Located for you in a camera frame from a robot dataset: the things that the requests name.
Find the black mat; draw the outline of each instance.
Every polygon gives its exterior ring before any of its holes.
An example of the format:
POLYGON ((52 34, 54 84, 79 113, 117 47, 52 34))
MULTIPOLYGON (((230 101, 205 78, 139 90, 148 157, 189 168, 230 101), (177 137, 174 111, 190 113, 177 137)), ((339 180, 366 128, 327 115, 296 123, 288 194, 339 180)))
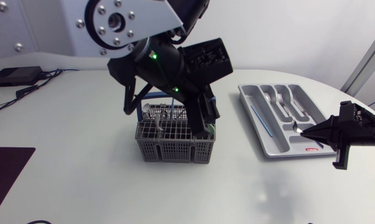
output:
POLYGON ((0 205, 35 148, 0 147, 0 205))

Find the black device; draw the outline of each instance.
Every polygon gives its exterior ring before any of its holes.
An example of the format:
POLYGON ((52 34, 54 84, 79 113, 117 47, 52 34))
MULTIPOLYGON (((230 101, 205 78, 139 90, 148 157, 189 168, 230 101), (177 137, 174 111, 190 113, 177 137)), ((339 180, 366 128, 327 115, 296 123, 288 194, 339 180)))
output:
POLYGON ((331 115, 300 135, 331 146, 337 152, 334 167, 346 170, 350 146, 375 146, 375 115, 356 103, 344 101, 339 116, 331 115))
POLYGON ((34 85, 41 73, 42 69, 39 66, 4 68, 0 71, 0 87, 34 85))
POLYGON ((210 133, 205 123, 220 117, 215 102, 211 101, 214 95, 210 83, 232 73, 233 68, 221 39, 174 47, 186 39, 206 11, 209 0, 171 0, 169 3, 183 20, 183 30, 171 30, 139 41, 128 56, 111 59, 108 69, 126 87, 126 114, 131 114, 155 86, 185 105, 192 133, 200 137, 210 133), (180 40, 173 40, 175 35, 180 40), (135 76, 148 83, 137 95, 135 76))

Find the bolt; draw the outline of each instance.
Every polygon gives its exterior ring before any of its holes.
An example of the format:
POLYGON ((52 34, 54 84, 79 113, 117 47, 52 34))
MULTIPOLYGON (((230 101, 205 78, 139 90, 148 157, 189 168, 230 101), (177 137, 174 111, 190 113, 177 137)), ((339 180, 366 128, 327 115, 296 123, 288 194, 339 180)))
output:
POLYGON ((135 48, 135 46, 133 46, 133 44, 129 44, 127 46, 128 51, 133 51, 134 48, 135 48))
POLYGON ((107 54, 107 50, 106 49, 101 49, 100 50, 100 55, 106 55, 107 54))
POLYGON ((9 8, 8 8, 6 2, 4 2, 4 1, 0 1, 0 11, 1 11, 1 12, 7 12, 8 9, 9 9, 9 8))
POLYGON ((105 35, 105 34, 106 34, 106 29, 105 29, 104 27, 99 27, 99 29, 98 29, 98 33, 99 33, 100 35, 105 35))
POLYGON ((114 43, 115 45, 119 45, 121 42, 120 42, 119 39, 116 37, 116 38, 114 38, 113 43, 114 43))
POLYGON ((106 14, 106 8, 104 6, 99 6, 98 12, 100 15, 106 14))
POLYGON ((123 4, 123 3, 121 2, 121 0, 114 0, 114 5, 115 5, 116 7, 121 7, 122 4, 123 4))
POLYGON ((81 19, 77 20, 75 25, 80 29, 85 27, 85 23, 81 19))
POLYGON ((127 36, 128 36, 129 38, 132 38, 132 37, 133 37, 133 31, 131 31, 131 30, 128 31, 128 32, 127 32, 127 36))
POLYGON ((127 15, 127 16, 128 16, 128 18, 130 20, 134 20, 135 19, 135 13, 134 12, 130 12, 129 15, 127 15))
POLYGON ((22 44, 20 43, 17 43, 14 45, 14 50, 17 51, 17 52, 23 52, 24 51, 24 47, 22 44))

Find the fork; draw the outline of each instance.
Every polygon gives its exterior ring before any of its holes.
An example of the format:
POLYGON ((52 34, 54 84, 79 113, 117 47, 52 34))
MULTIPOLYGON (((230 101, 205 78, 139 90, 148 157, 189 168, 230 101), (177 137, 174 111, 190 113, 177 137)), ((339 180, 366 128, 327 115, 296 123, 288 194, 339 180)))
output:
POLYGON ((285 103, 284 103, 284 101, 283 101, 283 99, 282 99, 282 95, 281 95, 281 93, 278 93, 278 94, 277 94, 277 98, 279 99, 279 103, 280 103, 281 107, 283 107, 283 109, 285 110, 285 112, 287 113, 287 115, 290 116, 290 115, 289 115, 289 110, 288 110, 288 108, 286 107, 286 105, 285 105, 285 103))

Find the black cable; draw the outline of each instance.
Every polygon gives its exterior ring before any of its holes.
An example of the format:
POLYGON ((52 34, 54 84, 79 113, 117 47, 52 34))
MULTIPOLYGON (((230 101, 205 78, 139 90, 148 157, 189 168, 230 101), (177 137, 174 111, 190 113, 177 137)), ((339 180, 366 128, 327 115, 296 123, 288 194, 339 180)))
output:
POLYGON ((183 42, 185 42, 186 39, 187 39, 186 35, 182 35, 179 40, 173 40, 171 37, 169 37, 170 43, 176 44, 176 45, 182 44, 183 42))
POLYGON ((51 223, 45 220, 37 220, 37 221, 29 222, 27 224, 51 224, 51 223))
POLYGON ((23 97, 27 96, 28 94, 31 94, 33 92, 35 92, 36 90, 38 90, 40 87, 46 85, 48 82, 50 82, 52 79, 54 79, 55 77, 59 76, 61 73, 63 73, 64 71, 77 71, 75 69, 56 69, 56 70, 53 70, 53 71, 50 71, 50 72, 42 72, 41 74, 44 74, 45 76, 50 74, 50 73, 53 73, 55 72, 53 75, 47 77, 47 80, 45 82, 43 82, 42 84, 40 84, 37 88, 33 89, 32 91, 29 91, 29 92, 26 92, 24 93, 23 95, 21 95, 20 97, 16 98, 16 99, 13 99, 11 101, 8 101, 6 103, 1 103, 0 104, 0 111, 4 108, 7 108, 8 106, 11 106, 13 105, 15 102, 21 100, 23 97))

